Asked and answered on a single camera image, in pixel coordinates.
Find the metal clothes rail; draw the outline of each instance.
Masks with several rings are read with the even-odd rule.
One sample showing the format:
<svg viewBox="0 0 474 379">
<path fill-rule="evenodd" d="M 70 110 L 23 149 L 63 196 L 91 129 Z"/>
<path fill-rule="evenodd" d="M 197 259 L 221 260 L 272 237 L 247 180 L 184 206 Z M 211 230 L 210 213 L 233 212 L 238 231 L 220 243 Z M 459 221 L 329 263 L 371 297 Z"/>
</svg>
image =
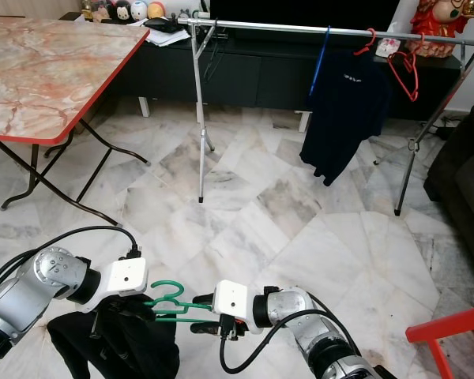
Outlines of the metal clothes rail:
<svg viewBox="0 0 474 379">
<path fill-rule="evenodd" d="M 314 34 L 325 34 L 328 28 L 316 28 L 308 26 L 295 26 L 295 25 L 279 25 L 279 24 L 256 24 L 250 22 L 236 22 L 236 21 L 215 21 L 215 20 L 200 20 L 200 19 L 178 19 L 180 24 L 187 24 L 191 30 L 191 50 L 193 54 L 193 64 L 195 72 L 195 85 L 197 89 L 197 122 L 200 123 L 200 182 L 199 182 L 199 194 L 198 202 L 204 201 L 204 166 L 205 166 L 205 144 L 209 146 L 211 151 L 214 151 L 214 145 L 209 139 L 207 129 L 205 128 L 204 111 L 202 108 L 202 94 L 201 94 L 201 82 L 200 82 L 200 70 L 198 68 L 198 59 L 200 58 L 202 51 L 209 43 L 211 36 L 216 30 L 216 26 L 221 28 L 241 28 L 241 29 L 255 29 L 255 30 L 269 30 L 276 32 L 298 32 L 298 33 L 314 33 Z M 198 46 L 197 42 L 197 27 L 209 26 L 209 32 Z M 342 36 L 368 36 L 372 37 L 372 32 L 367 30 L 355 30 L 355 29 L 339 29 L 331 28 L 330 34 L 342 35 Z M 392 33 L 392 32 L 376 32 L 378 38 L 393 38 L 393 39 L 406 39 L 406 40 L 421 40 L 422 36 L 418 34 L 405 34 L 405 33 Z M 460 38 L 448 38 L 448 37 L 437 37 L 437 36 L 425 36 L 426 42 L 439 42 L 439 43 L 454 43 L 461 45 L 461 72 L 458 81 L 450 89 L 444 100 L 435 109 L 432 116 L 428 119 L 425 126 L 421 129 L 417 137 L 409 139 L 408 149 L 409 160 L 408 165 L 402 178 L 401 192 L 397 198 L 395 206 L 395 216 L 401 214 L 402 204 L 404 203 L 405 191 L 408 187 L 409 177 L 411 176 L 412 165 L 414 159 L 419 151 L 419 143 L 424 139 L 428 130 L 434 125 L 434 122 L 439 118 L 441 113 L 446 108 L 446 105 L 451 100 L 453 95 L 460 88 L 465 78 L 474 68 L 474 52 L 472 53 L 469 60 L 465 61 L 465 47 L 474 46 L 474 39 L 460 39 Z"/>
</svg>

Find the red table edge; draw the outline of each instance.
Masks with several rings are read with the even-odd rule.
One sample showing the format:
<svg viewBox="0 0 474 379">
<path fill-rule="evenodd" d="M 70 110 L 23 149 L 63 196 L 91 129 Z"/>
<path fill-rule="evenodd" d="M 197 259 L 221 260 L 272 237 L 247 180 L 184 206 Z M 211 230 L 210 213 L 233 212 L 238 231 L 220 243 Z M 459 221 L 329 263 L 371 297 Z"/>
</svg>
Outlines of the red table edge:
<svg viewBox="0 0 474 379">
<path fill-rule="evenodd" d="M 55 138 L 29 138 L 29 137 L 12 137 L 0 135 L 0 141 L 11 141 L 11 142 L 21 142 L 23 144 L 57 144 L 60 141 L 65 139 L 66 135 L 71 131 L 73 127 L 79 122 L 82 116 L 88 111 L 88 109 L 95 103 L 95 101 L 100 97 L 103 90 L 111 83 L 123 66 L 129 61 L 130 58 L 135 54 L 135 51 L 140 47 L 140 45 L 145 41 L 146 37 L 149 34 L 149 29 L 142 36 L 142 38 L 137 42 L 135 47 L 130 50 L 130 53 L 119 63 L 118 67 L 112 72 L 112 74 L 105 80 L 100 88 L 93 94 L 93 96 L 88 100 L 88 102 L 81 108 L 81 110 L 74 116 L 72 121 L 66 126 L 66 128 Z"/>
</svg>

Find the marble floor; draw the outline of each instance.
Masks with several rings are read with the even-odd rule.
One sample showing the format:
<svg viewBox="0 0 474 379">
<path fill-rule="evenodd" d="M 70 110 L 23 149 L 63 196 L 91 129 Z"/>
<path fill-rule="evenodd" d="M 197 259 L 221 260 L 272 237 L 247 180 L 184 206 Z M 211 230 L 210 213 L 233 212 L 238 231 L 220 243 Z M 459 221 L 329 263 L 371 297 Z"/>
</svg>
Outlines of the marble floor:
<svg viewBox="0 0 474 379">
<path fill-rule="evenodd" d="M 92 120 L 103 137 L 140 152 L 152 166 L 112 153 L 83 203 L 134 233 L 151 282 L 184 283 L 187 301 L 211 292 L 223 278 L 256 288 L 299 285 L 333 310 L 373 365 L 386 366 L 400 379 L 440 377 L 425 346 L 408 343 L 404 331 L 474 306 L 474 262 L 447 214 L 422 187 L 441 140 L 433 135 L 424 140 L 404 210 L 395 217 L 407 137 L 418 128 L 414 122 L 389 120 L 382 135 L 362 142 L 342 175 L 324 187 L 299 159 L 304 138 L 296 131 L 299 116 L 206 107 L 216 151 L 207 153 L 205 203 L 200 205 L 194 105 L 150 106 L 151 117 L 142 118 L 135 99 L 109 99 Z M 29 159 L 28 147 L 10 145 Z M 104 152 L 89 135 L 77 135 L 47 177 L 67 193 L 77 193 Z M 379 157 L 385 159 L 375 166 Z M 0 151 L 0 204 L 26 186 L 25 172 Z M 40 185 L 28 199 L 0 211 L 0 265 L 62 232 L 95 224 L 104 222 Z M 108 231 L 58 244 L 90 258 L 97 268 L 129 248 L 125 238 Z M 0 379 L 70 378 L 45 325 L 71 310 L 72 303 L 53 301 L 0 361 Z M 206 312 L 194 316 L 211 317 Z M 240 364 L 262 337 L 231 343 L 228 364 Z M 188 325 L 179 325 L 177 342 L 179 378 L 229 377 L 220 368 L 218 339 L 191 335 Z M 237 377 L 312 378 L 287 331 L 270 345 Z M 473 379 L 474 333 L 443 340 L 442 346 L 455 377 Z"/>
</svg>

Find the black garment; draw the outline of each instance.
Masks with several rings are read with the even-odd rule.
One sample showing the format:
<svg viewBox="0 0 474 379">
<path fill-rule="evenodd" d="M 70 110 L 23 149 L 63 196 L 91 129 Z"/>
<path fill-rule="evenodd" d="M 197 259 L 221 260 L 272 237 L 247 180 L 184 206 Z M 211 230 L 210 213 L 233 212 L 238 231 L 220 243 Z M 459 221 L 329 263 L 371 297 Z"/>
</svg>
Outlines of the black garment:
<svg viewBox="0 0 474 379">
<path fill-rule="evenodd" d="M 139 298 L 150 301 L 147 296 Z M 179 369 L 175 323 L 143 321 L 99 306 L 98 333 L 90 338 L 94 313 L 68 313 L 47 324 L 56 350 L 74 379 L 89 379 L 88 361 L 107 379 L 174 379 Z"/>
<path fill-rule="evenodd" d="M 328 53 L 310 99 L 313 108 L 300 158 L 332 184 L 362 140 L 381 133 L 391 89 L 372 53 Z"/>
</svg>

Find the sofa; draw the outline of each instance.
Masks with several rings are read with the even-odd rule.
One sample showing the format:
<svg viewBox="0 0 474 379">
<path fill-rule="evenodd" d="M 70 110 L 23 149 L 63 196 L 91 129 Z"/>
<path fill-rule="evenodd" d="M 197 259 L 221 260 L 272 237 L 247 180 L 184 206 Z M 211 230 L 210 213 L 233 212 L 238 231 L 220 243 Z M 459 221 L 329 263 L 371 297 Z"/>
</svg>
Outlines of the sofa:
<svg viewBox="0 0 474 379">
<path fill-rule="evenodd" d="M 474 256 L 474 107 L 442 147 L 423 187 L 446 206 Z"/>
</svg>

